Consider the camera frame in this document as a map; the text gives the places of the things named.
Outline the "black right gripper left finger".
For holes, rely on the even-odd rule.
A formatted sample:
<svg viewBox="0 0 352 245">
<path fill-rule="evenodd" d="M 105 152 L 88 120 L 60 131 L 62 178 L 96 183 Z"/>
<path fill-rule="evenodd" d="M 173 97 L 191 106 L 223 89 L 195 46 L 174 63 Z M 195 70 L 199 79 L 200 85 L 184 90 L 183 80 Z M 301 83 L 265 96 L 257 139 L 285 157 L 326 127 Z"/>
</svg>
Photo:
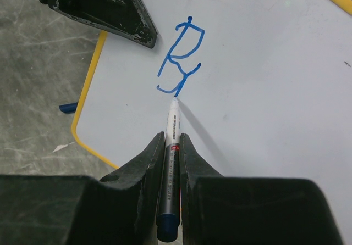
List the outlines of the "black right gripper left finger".
<svg viewBox="0 0 352 245">
<path fill-rule="evenodd" d="M 156 244 L 164 134 L 100 180 L 1 176 L 1 244 Z"/>
</svg>

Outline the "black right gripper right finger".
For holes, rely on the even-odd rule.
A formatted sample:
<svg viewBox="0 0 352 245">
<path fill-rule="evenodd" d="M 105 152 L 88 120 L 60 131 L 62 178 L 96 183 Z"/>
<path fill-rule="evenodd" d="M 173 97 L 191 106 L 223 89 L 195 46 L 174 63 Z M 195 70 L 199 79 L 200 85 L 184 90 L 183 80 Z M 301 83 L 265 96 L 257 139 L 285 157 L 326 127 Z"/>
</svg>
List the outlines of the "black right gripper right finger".
<svg viewBox="0 0 352 245">
<path fill-rule="evenodd" d="M 307 179 L 225 177 L 180 138 L 184 244 L 342 244 L 320 188 Z"/>
</svg>

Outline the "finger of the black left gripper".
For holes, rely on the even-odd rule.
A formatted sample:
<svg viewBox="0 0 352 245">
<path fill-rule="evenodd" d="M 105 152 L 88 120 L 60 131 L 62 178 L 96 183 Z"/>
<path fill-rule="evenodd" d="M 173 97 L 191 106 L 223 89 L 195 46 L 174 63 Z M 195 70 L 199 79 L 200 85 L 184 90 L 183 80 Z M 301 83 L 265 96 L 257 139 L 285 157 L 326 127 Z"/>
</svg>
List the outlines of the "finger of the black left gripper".
<svg viewBox="0 0 352 245">
<path fill-rule="evenodd" d="M 148 48 L 157 30 L 142 0 L 38 0 L 67 18 L 122 36 Z"/>
</svg>

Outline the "white blue whiteboard marker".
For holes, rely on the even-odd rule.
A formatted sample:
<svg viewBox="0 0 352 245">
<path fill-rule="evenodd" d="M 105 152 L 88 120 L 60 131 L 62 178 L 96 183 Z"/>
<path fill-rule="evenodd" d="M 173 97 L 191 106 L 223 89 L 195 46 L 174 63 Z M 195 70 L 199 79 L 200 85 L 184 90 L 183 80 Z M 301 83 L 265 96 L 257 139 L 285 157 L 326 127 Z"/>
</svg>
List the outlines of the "white blue whiteboard marker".
<svg viewBox="0 0 352 245">
<path fill-rule="evenodd" d="M 165 243 L 177 239 L 180 224 L 180 117 L 179 101 L 177 97 L 173 97 L 167 119 L 163 173 L 156 215 L 157 238 Z"/>
</svg>

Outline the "blue marker cap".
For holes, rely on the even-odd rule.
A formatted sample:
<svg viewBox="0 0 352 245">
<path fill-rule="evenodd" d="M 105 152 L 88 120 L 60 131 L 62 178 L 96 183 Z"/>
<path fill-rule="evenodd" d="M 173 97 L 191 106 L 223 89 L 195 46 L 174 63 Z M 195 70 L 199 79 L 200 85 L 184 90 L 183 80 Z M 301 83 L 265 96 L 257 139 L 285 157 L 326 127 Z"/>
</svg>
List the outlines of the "blue marker cap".
<svg viewBox="0 0 352 245">
<path fill-rule="evenodd" d="M 64 114 L 72 114 L 76 112 L 77 106 L 78 106 L 78 102 L 62 104 L 59 106 L 59 110 Z"/>
</svg>

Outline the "yellow framed whiteboard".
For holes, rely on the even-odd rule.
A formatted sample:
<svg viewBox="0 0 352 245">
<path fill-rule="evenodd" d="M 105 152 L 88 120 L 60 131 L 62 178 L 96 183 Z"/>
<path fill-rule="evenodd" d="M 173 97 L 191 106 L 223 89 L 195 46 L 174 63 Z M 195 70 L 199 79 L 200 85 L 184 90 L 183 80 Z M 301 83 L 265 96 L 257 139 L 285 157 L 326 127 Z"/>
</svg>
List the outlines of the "yellow framed whiteboard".
<svg viewBox="0 0 352 245">
<path fill-rule="evenodd" d="M 143 0 L 149 49 L 101 33 L 72 124 L 122 166 L 181 128 L 225 175 L 303 177 L 351 188 L 351 0 Z"/>
</svg>

